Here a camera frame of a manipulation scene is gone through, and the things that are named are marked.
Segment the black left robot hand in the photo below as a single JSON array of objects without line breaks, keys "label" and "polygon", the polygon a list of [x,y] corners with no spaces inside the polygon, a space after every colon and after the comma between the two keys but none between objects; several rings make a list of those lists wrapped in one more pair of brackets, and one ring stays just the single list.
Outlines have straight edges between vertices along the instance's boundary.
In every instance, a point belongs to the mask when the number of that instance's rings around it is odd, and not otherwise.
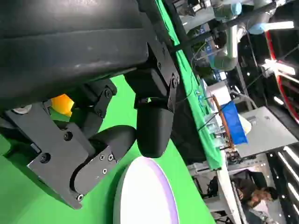
[{"label": "black left robot hand", "polygon": [[3,0],[0,133],[73,209],[137,143],[166,150],[179,74],[154,0]]}]

